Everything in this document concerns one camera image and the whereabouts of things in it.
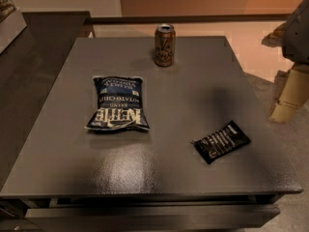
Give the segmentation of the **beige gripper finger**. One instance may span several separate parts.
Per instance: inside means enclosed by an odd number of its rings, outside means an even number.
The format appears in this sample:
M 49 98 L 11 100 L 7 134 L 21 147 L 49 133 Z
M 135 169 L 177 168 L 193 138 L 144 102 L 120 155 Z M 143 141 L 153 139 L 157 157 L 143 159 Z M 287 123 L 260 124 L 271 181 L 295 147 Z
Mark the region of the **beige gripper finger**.
M 262 39 L 262 44 L 268 47 L 281 46 L 284 32 L 285 24 L 282 23 Z
M 309 66 L 294 63 L 287 72 L 279 71 L 275 77 L 274 104 L 269 119 L 287 123 L 309 100 Z

